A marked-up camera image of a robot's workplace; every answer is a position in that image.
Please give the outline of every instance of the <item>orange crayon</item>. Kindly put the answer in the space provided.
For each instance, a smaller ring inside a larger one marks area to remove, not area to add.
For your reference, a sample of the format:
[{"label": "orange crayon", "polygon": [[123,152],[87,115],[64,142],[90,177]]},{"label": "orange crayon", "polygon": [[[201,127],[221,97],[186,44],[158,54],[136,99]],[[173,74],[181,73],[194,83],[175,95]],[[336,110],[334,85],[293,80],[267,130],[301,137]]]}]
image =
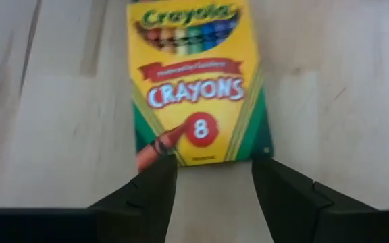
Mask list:
[{"label": "orange crayon", "polygon": [[160,156],[166,154],[167,150],[170,150],[176,146],[179,139],[185,133],[187,128],[186,122],[166,131],[158,136],[150,145],[147,145],[144,149],[138,152],[136,160],[138,163],[138,171],[142,172],[150,165],[152,165]]},{"label": "orange crayon", "polygon": [[174,39],[174,28],[162,28],[160,32],[160,43],[163,45],[162,51],[168,53],[175,53],[175,46],[173,44]]}]

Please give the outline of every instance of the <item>yellow box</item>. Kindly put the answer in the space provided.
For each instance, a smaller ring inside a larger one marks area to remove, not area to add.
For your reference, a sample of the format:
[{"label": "yellow box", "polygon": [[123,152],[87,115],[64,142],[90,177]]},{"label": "yellow box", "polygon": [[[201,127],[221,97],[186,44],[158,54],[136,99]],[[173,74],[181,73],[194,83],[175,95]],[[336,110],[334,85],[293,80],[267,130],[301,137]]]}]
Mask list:
[{"label": "yellow box", "polygon": [[128,38],[138,153],[163,152],[156,137],[184,127],[172,150],[182,166],[272,156],[246,1],[135,3]]}]

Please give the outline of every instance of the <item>colored crayon tips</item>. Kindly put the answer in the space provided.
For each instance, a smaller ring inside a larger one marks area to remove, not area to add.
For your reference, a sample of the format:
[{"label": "colored crayon tips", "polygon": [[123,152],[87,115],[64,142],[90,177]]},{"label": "colored crayon tips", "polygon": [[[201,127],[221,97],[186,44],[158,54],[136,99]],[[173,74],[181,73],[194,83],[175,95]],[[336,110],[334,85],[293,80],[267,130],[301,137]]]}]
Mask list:
[{"label": "colored crayon tips", "polygon": [[240,13],[236,12],[228,20],[216,20],[188,28],[146,29],[138,22],[134,25],[144,41],[151,46],[166,53],[185,56],[210,50],[222,43],[238,25],[239,17]]}]

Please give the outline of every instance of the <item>crayola logo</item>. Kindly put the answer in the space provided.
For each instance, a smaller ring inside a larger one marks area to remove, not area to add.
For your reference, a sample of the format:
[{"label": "crayola logo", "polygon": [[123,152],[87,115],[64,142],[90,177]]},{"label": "crayola logo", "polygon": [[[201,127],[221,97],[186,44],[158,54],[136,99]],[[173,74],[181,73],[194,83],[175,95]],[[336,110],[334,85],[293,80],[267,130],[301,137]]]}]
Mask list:
[{"label": "crayola logo", "polygon": [[142,17],[142,25],[146,28],[155,28],[162,25],[187,26],[192,22],[205,22],[211,20],[225,20],[231,18],[237,12],[232,9],[232,4],[211,4],[198,9],[180,11],[156,11],[149,10]]}]

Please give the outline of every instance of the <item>red circle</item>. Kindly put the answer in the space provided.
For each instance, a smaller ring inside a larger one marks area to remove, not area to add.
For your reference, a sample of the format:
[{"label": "red circle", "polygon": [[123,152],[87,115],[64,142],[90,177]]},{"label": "red circle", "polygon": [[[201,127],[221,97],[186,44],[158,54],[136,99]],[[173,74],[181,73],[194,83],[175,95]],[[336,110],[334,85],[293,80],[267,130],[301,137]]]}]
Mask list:
[{"label": "red circle", "polygon": [[205,112],[193,113],[187,118],[187,139],[196,147],[211,145],[219,134],[214,116]]}]

